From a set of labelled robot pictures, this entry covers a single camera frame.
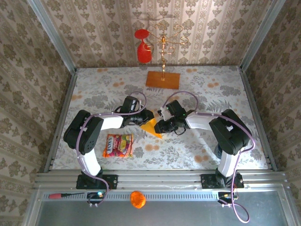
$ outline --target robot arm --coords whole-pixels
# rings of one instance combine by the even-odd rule
[[[127,96],[123,105],[118,107],[115,110],[115,113],[134,114],[126,116],[114,114],[101,115],[99,117],[92,117],[90,119],[79,141],[80,155],[78,155],[78,159],[84,173],[87,173],[91,176],[102,176],[103,170],[97,161],[94,151],[94,147],[101,130],[119,129],[130,125],[130,123],[141,126],[154,118],[153,113],[147,109],[143,109],[141,112],[135,114],[137,104],[139,104],[137,98]],[[76,142],[80,129],[90,115],[91,114],[89,112],[80,110],[64,133],[63,139],[71,149],[76,148]]]
[[[164,120],[160,120],[156,126],[156,133],[168,133],[174,131],[176,134],[182,128],[183,134],[187,129],[211,130],[218,141],[217,152],[221,153],[221,162],[216,169],[216,180],[220,187],[227,187],[233,176],[238,152],[243,150],[249,142],[248,135],[236,124],[217,116],[203,116],[193,110],[185,111],[177,100],[166,105],[166,109],[158,111]],[[222,112],[222,115],[234,120],[243,126],[249,133],[250,130],[239,119],[231,109]]]

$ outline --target snack bag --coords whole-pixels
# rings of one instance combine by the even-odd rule
[[[108,134],[103,157],[132,157],[133,134]]]

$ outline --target orange ball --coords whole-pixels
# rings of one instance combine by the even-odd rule
[[[146,203],[146,198],[141,192],[134,191],[131,193],[131,204],[137,209],[142,208]]]

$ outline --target wall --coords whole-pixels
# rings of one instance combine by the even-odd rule
[[[137,66],[138,29],[182,25],[169,64],[238,65],[271,0],[42,0],[76,67]],[[160,62],[155,45],[152,64]]]
[[[25,0],[0,1],[0,225],[19,225],[70,80]]]
[[[280,170],[301,212],[301,1],[287,0],[247,75]]]

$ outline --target metal frame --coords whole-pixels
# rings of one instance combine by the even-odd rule
[[[266,153],[266,155],[269,158],[268,159],[269,162],[267,160],[267,163],[271,165],[272,170],[277,171],[277,166],[276,166],[271,148],[269,146],[267,135],[266,135],[265,130],[263,128],[263,124],[262,124],[262,121],[261,121],[261,118],[260,118],[260,115],[259,115],[259,111],[257,109],[257,105],[256,105],[256,102],[255,102],[255,99],[254,99],[254,96],[253,96],[253,92],[251,90],[249,80],[248,80],[247,75],[244,71],[239,69],[239,72],[240,72],[240,76],[241,76],[241,79],[242,79],[244,87],[245,87],[246,97],[248,98],[248,101],[249,101],[249,104],[250,104],[250,108],[251,108],[251,111],[252,111],[252,114],[253,114],[253,117],[254,117],[254,122],[255,122],[255,125],[257,127],[258,136],[259,136],[263,151]]]
[[[61,111],[61,114],[60,114],[60,118],[58,120],[57,127],[56,127],[56,130],[55,130],[55,134],[54,134],[54,137],[53,137],[53,140],[52,140],[52,143],[51,143],[51,147],[50,147],[50,150],[49,150],[49,155],[48,155],[48,158],[47,158],[47,161],[46,161],[46,165],[44,167],[44,173],[47,173],[49,171],[51,162],[55,158],[57,148],[58,148],[58,145],[60,143],[61,135],[62,135],[62,132],[63,132],[65,119],[66,119],[68,109],[69,109],[69,105],[70,105],[70,102],[71,102],[71,97],[72,97],[73,90],[74,90],[74,87],[75,87],[75,84],[76,84],[76,79],[77,79],[77,74],[75,74],[74,76],[71,77],[69,87],[68,87],[68,90],[67,90],[67,93],[66,93],[66,97],[65,97],[65,100],[64,100],[64,103],[63,103],[62,111]]]
[[[62,39],[60,38],[59,33],[53,26],[50,17],[48,16],[47,11],[44,9],[40,0],[28,0],[29,5],[32,7],[34,13],[37,15],[39,21],[41,22],[43,28],[48,34],[50,40],[52,41],[57,52],[61,56],[66,67],[70,71],[71,75],[74,76],[76,69],[73,63],[73,60],[69,54],[69,51],[66,49]]]
[[[276,17],[278,16],[282,6],[284,5],[285,0],[273,0],[271,6],[269,7],[262,23],[260,24],[257,33],[255,34],[242,62],[241,67],[243,71],[246,71],[250,65],[253,57],[258,51],[260,45],[262,44],[264,38],[268,34],[271,26],[273,25]]]
[[[277,191],[288,225],[300,225],[300,219],[285,173],[271,170],[239,170],[244,179],[245,188],[241,192]],[[104,174],[117,174],[119,176],[117,190],[111,194],[125,194],[133,190],[155,193],[169,192],[202,194],[210,191],[229,191],[229,189],[202,189],[200,175],[215,173],[214,170],[107,170]],[[53,170],[49,173],[40,173],[36,177],[35,192],[28,205],[27,214],[23,225],[34,226],[38,220],[45,194],[57,192],[92,192],[95,190],[76,190],[77,176],[80,170]]]

